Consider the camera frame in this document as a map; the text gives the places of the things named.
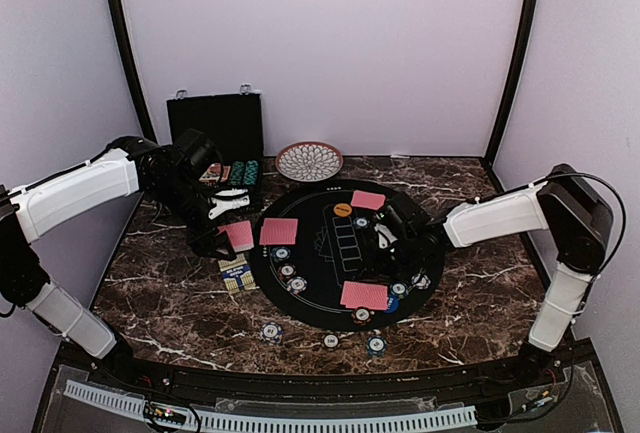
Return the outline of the red playing card deck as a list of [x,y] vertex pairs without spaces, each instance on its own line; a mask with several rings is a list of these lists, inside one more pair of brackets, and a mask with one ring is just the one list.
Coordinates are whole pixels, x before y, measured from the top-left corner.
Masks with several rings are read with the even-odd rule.
[[252,225],[249,220],[220,225],[220,232],[226,232],[236,253],[249,251],[254,247]]

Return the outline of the blue small blind button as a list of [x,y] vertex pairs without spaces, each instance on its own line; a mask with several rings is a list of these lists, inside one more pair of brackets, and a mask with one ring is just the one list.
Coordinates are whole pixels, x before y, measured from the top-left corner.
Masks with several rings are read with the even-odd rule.
[[388,297],[387,314],[394,313],[399,307],[399,299],[396,296]]

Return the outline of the red cards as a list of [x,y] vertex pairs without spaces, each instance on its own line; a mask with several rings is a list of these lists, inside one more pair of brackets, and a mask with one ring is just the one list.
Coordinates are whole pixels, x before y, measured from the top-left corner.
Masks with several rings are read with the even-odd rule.
[[261,246],[295,245],[298,229],[296,218],[265,218],[260,230]]
[[385,311],[388,308],[388,287],[386,285],[345,281],[340,304],[347,308],[367,308]]

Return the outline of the red card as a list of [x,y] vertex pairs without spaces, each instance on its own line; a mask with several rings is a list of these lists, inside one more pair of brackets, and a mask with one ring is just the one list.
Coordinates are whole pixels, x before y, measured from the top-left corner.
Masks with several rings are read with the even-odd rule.
[[384,206],[385,201],[386,196],[384,194],[355,190],[350,205],[354,208],[377,211]]

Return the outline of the orange big blind button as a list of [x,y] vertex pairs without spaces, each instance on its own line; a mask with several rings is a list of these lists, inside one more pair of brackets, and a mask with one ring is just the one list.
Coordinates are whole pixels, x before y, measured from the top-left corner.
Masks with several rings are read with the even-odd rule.
[[340,218],[346,218],[352,215],[353,208],[348,203],[337,203],[333,207],[333,213]]

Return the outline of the blue green chip stack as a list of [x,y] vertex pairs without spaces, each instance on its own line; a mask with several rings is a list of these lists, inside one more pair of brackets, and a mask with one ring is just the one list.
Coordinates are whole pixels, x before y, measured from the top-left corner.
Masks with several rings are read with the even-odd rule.
[[386,339],[379,335],[371,336],[366,341],[367,354],[372,357],[382,357],[387,351],[388,343]]

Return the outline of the brown white chip stack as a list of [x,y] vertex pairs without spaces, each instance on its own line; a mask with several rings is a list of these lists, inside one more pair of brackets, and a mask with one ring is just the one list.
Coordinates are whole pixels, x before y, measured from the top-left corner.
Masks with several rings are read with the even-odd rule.
[[323,337],[323,346],[328,349],[336,348],[339,345],[339,338],[335,334],[326,334]]

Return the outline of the blue tan chip stack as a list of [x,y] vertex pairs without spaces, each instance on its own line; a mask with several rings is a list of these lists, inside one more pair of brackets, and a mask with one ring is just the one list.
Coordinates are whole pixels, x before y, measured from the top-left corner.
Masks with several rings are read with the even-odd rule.
[[283,329],[277,323],[266,323],[260,329],[260,337],[267,344],[278,345],[283,338]]

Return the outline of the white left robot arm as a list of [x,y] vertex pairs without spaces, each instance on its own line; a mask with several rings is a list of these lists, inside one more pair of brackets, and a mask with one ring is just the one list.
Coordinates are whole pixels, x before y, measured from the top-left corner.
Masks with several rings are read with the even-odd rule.
[[101,370],[120,389],[141,380],[128,345],[87,307],[96,272],[65,289],[47,272],[66,266],[96,268],[115,246],[116,229],[135,196],[147,193],[185,226],[186,242],[198,256],[230,260],[235,252],[217,224],[222,214],[244,208],[242,187],[208,188],[205,170],[222,161],[214,144],[189,130],[175,143],[124,136],[80,164],[31,184],[1,191],[1,297],[13,309],[30,311],[62,338],[103,360]]

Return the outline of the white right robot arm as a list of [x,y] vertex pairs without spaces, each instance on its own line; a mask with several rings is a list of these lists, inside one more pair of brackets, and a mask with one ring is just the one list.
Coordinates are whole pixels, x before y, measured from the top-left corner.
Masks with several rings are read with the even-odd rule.
[[521,387],[534,385],[549,369],[550,353],[585,309],[598,277],[617,254],[625,205],[612,207],[618,191],[604,179],[566,163],[544,177],[488,197],[463,201],[436,217],[398,196],[375,214],[379,251],[393,265],[442,256],[453,249],[518,235],[529,241],[546,274],[545,296],[528,333],[528,349],[510,366]]

